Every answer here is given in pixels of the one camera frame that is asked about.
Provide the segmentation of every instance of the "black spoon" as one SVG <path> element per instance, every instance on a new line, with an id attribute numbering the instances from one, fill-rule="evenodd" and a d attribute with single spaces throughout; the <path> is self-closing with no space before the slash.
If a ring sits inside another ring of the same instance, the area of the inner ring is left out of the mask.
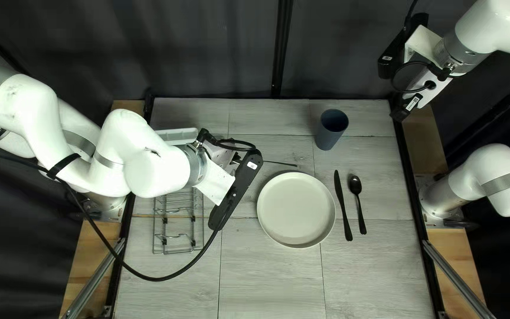
<path id="1" fill-rule="evenodd" d="M 349 181 L 350 192 L 352 192 L 355 197 L 358 199 L 358 223 L 359 223 L 359 232 L 362 235 L 367 234 L 367 229 L 365 228 L 365 220 L 363 220 L 363 212 L 361 210 L 361 201 L 359 201 L 359 193 L 361 192 L 361 180 L 357 175 L 352 175 Z"/>

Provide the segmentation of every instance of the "plate rim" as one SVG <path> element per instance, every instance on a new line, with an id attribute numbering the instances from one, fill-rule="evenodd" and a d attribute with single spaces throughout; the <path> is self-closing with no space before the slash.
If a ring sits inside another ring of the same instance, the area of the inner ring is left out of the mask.
<path id="1" fill-rule="evenodd" d="M 331 223 L 331 225 L 329 225 L 326 229 L 327 229 L 327 234 L 326 236 L 324 236 L 321 240 L 317 241 L 316 243 L 312 244 L 312 245 L 309 245 L 309 246 L 305 246 L 305 247 L 292 247 L 292 246 L 288 246 L 288 245 L 285 245 L 284 243 L 276 240 L 275 238 L 273 238 L 273 236 L 271 236 L 268 231 L 265 229 L 265 227 L 263 226 L 263 223 L 261 222 L 261 216 L 259 214 L 259 203 L 261 202 L 261 194 L 264 192 L 265 188 L 269 185 L 269 183 L 271 181 L 273 181 L 274 179 L 277 179 L 277 178 L 284 178 L 284 175 L 298 175 L 298 176 L 304 176 L 306 178 L 310 178 L 311 180 L 313 180 L 314 182 L 317 182 L 319 185 L 322 185 L 324 187 L 324 189 L 326 190 L 326 193 L 329 195 L 328 196 L 328 200 L 330 201 L 332 207 L 333 207 L 333 222 Z M 269 238 L 271 238 L 272 240 L 274 240 L 276 243 L 279 243 L 280 245 L 282 246 L 285 246 L 285 247 L 288 247 L 288 248 L 292 248 L 292 249 L 307 249 L 307 248 L 311 248 L 311 247 L 314 247 L 315 245 L 321 243 L 322 241 L 324 241 L 331 233 L 332 229 L 334 229 L 334 224 L 336 223 L 336 202 L 334 201 L 334 196 L 332 196 L 330 190 L 327 188 L 326 185 L 324 185 L 324 183 L 322 183 L 321 180 L 317 179 L 316 177 L 310 175 L 310 174 L 307 174 L 305 172 L 301 172 L 301 171 L 287 171 L 287 172 L 283 172 L 283 173 L 280 173 L 278 175 L 276 175 L 275 177 L 269 179 L 265 185 L 261 188 L 258 196 L 257 196 L 257 205 L 256 205 L 256 211 L 257 211 L 257 219 L 259 220 L 259 225 L 261 225 L 261 228 L 263 229 L 263 231 L 265 232 L 265 234 L 267 234 L 267 236 L 269 236 Z"/>

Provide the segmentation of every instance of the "black cable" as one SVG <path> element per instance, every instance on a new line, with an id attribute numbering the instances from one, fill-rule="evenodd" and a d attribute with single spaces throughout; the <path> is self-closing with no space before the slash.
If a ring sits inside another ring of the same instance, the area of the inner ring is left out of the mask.
<path id="1" fill-rule="evenodd" d="M 406 28 L 410 22 L 410 17 L 413 15 L 414 7 L 416 6 L 417 2 L 418 2 L 418 0 L 413 0 L 413 3 L 410 4 L 410 7 L 408 8 L 408 13 L 406 14 L 406 17 L 405 17 L 405 25 L 403 26 L 404 30 L 406 30 Z"/>
<path id="2" fill-rule="evenodd" d="M 0 154 L 0 158 L 4 158 L 6 160 L 9 160 L 9 161 L 13 161 L 13 162 L 16 162 L 16 163 L 21 163 L 21 164 L 24 164 L 26 166 L 29 166 L 29 167 L 32 167 L 34 169 L 37 169 L 37 170 L 40 170 L 40 171 L 43 171 L 43 172 L 46 172 L 48 173 L 48 170 L 42 166 L 39 166 L 37 164 L 34 164 L 34 163 L 31 163 L 31 162 L 28 162 L 28 161 L 25 161 L 23 159 L 20 159 L 20 158 L 15 158 L 15 157 L 11 157 L 11 156 L 6 156 L 6 155 L 3 155 L 3 154 Z M 94 220 L 92 219 L 92 217 L 88 214 L 88 212 L 86 212 L 86 210 L 84 209 L 84 207 L 82 206 L 82 204 L 80 203 L 80 201 L 78 200 L 78 198 L 76 197 L 76 194 L 74 192 L 74 190 L 72 189 L 72 187 L 70 187 L 70 185 L 68 185 L 68 183 L 66 183 L 64 180 L 56 177 L 55 178 L 57 181 L 60 182 L 60 184 L 62 184 L 62 186 L 64 186 L 64 188 L 70 193 L 70 196 L 72 196 L 74 198 L 74 201 L 76 203 L 76 206 L 78 207 L 78 209 L 80 209 L 80 211 L 84 214 L 84 217 L 88 220 L 90 226 L 94 229 L 94 231 L 96 232 L 96 234 L 98 235 L 98 237 L 100 237 L 100 239 L 102 240 L 102 242 L 104 243 L 104 245 L 107 247 L 107 249 L 109 250 L 109 252 L 111 253 L 111 255 L 129 272 L 131 272 L 133 275 L 139 277 L 140 279 L 144 279 L 144 280 L 147 280 L 147 281 L 155 281 L 155 282 L 158 282 L 158 281 L 166 281 L 166 280 L 169 280 L 169 279 L 172 279 L 180 274 L 182 274 L 183 272 L 187 271 L 189 268 L 191 268 L 203 255 L 204 253 L 206 252 L 206 250 L 208 250 L 208 247 L 210 247 L 210 245 L 212 244 L 212 242 L 214 241 L 214 239 L 216 238 L 216 235 L 218 234 L 218 231 L 215 230 L 212 235 L 210 236 L 210 239 L 208 239 L 208 242 L 204 245 L 204 247 L 202 247 L 202 250 L 200 250 L 200 252 L 198 253 L 198 255 L 196 255 L 196 257 L 194 257 L 194 259 L 192 259 L 186 266 L 182 267 L 180 270 L 177 270 L 175 272 L 173 272 L 172 274 L 170 275 L 167 275 L 167 276 L 162 276 L 162 277 L 151 277 L 151 276 L 147 276 L 147 275 L 144 275 L 140 272 L 138 272 L 137 270 L 134 270 L 130 265 L 127 265 L 125 263 L 125 261 L 123 260 L 123 258 L 121 258 L 116 252 L 115 250 L 113 250 L 113 247 L 110 245 L 110 243 L 108 242 L 108 240 L 105 238 L 105 236 L 103 235 L 102 231 L 97 227 L 96 223 L 94 222 Z"/>
<path id="3" fill-rule="evenodd" d="M 406 68 L 407 66 L 409 65 L 414 65 L 414 64 L 420 64 L 420 65 L 424 65 L 426 68 L 429 67 L 429 64 L 426 63 L 426 62 L 423 62 L 423 61 L 409 61 L 401 66 L 399 66 L 396 70 L 395 70 L 395 73 L 393 73 L 393 76 L 391 77 L 391 86 L 393 86 L 393 89 L 395 89 L 395 91 L 397 92 L 401 92 L 401 93 L 417 93 L 417 92 L 420 92 L 420 91 L 424 91 L 426 89 L 429 89 L 430 87 L 432 87 L 432 84 L 431 83 L 425 83 L 424 86 L 422 87 L 419 87 L 418 89 L 413 89 L 413 90 L 401 90 L 401 89 L 398 89 L 397 86 L 395 85 L 394 81 L 395 81 L 395 76 L 397 75 L 397 73 Z"/>
<path id="4" fill-rule="evenodd" d="M 239 148 L 239 147 L 233 147 L 231 145 L 224 145 L 223 143 L 235 143 L 235 144 L 240 144 L 240 145 L 247 145 L 249 147 L 248 148 Z M 250 150 L 257 149 L 255 144 L 252 144 L 250 142 L 245 142 L 245 141 L 234 140 L 234 139 L 217 140 L 213 144 L 215 147 L 221 147 L 223 149 L 234 150 L 236 152 L 248 152 Z"/>

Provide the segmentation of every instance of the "barcode label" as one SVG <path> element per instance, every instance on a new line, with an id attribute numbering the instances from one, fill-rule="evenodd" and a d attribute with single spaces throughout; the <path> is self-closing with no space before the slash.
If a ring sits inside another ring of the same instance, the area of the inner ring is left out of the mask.
<path id="1" fill-rule="evenodd" d="M 421 98 L 419 98 L 417 95 L 415 95 L 414 98 L 412 100 L 410 100 L 410 102 L 406 106 L 406 110 L 407 111 L 412 110 L 414 108 L 414 106 L 418 103 L 418 101 L 420 101 L 420 100 L 421 100 Z"/>

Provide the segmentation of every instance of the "white plate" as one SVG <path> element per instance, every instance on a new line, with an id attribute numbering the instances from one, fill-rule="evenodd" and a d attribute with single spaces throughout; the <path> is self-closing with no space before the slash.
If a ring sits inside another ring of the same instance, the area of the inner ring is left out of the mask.
<path id="1" fill-rule="evenodd" d="M 330 191 L 303 172 L 286 172 L 271 179 L 259 193 L 257 217 L 276 242 L 307 248 L 328 236 L 336 221 Z"/>

